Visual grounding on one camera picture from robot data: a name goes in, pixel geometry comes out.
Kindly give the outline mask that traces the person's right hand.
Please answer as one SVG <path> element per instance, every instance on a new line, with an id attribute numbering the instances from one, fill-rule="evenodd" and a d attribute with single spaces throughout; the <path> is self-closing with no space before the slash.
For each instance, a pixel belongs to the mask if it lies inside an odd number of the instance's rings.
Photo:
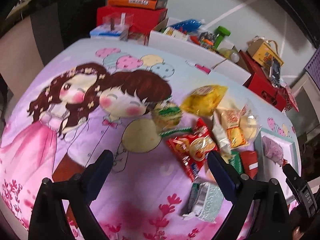
<path id="1" fill-rule="evenodd" d="M 292 239 L 316 239 L 319 236 L 319 211 L 308 217 L 305 208 L 301 205 L 294 207 L 290 212 Z"/>

